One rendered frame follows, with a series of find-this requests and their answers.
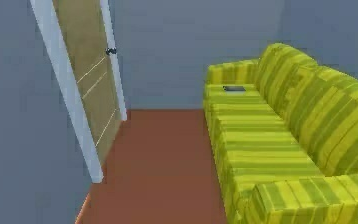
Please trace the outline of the black remote control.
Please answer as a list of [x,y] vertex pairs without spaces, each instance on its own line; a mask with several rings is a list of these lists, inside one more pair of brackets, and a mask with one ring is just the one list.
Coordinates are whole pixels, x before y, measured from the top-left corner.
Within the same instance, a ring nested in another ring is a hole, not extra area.
[[226,92],[245,92],[244,86],[223,86],[224,91]]

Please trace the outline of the tan wooden room door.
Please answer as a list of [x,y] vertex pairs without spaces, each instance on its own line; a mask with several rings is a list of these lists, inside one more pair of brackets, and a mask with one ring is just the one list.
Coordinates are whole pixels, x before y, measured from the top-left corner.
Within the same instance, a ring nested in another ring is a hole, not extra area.
[[[29,0],[91,180],[127,110],[109,0]],[[107,48],[116,54],[107,55]]]

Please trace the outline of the yellow green striped sofa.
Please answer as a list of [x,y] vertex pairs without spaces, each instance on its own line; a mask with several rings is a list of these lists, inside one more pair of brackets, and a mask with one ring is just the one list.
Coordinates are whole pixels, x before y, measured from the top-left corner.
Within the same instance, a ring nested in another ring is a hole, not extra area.
[[358,224],[356,78],[274,43],[209,66],[203,107],[228,224]]

